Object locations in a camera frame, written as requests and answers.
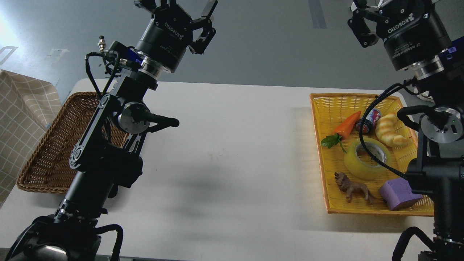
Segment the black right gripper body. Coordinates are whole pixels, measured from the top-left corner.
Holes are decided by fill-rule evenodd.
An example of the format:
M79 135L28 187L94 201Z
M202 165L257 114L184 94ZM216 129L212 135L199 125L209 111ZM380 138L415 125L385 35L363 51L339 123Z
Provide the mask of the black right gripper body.
M385 20L376 35L396 71L433 58L451 47L451 39L431 0L386 0L379 7Z

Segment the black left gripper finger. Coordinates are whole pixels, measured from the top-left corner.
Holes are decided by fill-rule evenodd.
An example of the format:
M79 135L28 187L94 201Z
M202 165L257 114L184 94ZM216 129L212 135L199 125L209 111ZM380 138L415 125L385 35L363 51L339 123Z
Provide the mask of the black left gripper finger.
M154 15L155 10L157 8L155 0L134 0L134 5L138 8L146 10L151 15Z
M216 29L212 26L212 14L217 5L217 0L209 0L202 11L200 18L193 20L193 22L188 26L188 29L191 31L202 29L199 37L188 46L192 54L202 55L215 36Z

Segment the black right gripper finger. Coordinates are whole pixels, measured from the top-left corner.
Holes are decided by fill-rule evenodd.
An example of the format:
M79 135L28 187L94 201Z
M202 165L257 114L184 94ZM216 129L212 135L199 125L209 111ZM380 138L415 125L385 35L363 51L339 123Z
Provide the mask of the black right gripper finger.
M354 0L350 6L352 17L347 21L355 38L363 48L373 46L378 42L378 35L370 29L366 20L376 22L379 17L378 5L368 5L366 0Z

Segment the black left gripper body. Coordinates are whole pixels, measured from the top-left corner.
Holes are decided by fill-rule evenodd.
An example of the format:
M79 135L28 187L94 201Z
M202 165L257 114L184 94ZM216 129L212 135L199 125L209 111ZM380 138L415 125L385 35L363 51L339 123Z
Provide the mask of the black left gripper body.
M175 0L161 0L135 46L136 52L174 73L192 40L186 29L191 22L191 16Z

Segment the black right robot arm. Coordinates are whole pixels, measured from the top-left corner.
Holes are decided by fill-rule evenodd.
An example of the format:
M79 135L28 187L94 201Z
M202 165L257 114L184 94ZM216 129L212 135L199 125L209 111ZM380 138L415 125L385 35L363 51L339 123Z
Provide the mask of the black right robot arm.
M434 0L383 0L378 6L355 0L348 25L362 47L382 40L396 70L411 69L414 77L383 91L366 109L369 112L382 100L407 86L419 93L429 92L433 106L408 106L397 112L405 126L419 134L417 156L405 173L381 162L359 138L367 154L390 172L404 178L411 191L434 202L433 239L417 227L401 233L392 254L400 261L412 236L428 248L420 261L463 260L463 156L446 158L440 144L463 139L463 37L450 40L435 9Z

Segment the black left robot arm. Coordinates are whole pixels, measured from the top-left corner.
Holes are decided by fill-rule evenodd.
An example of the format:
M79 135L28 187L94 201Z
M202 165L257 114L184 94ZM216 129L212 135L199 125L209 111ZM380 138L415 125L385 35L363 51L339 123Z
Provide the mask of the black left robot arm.
M97 227L107 214L103 207L118 187L130 188L142 174L141 148L147 133L178 127L179 120L150 112L144 104L148 89L156 90L163 71L173 73L187 49L203 54L216 30L209 0L193 20L174 0L135 0L152 18L135 47L115 41L86 54L86 73L98 106L69 157L76 176L55 214L33 220L6 255L7 261L94 261L101 235L116 231L111 260L118 261L123 229L118 224Z

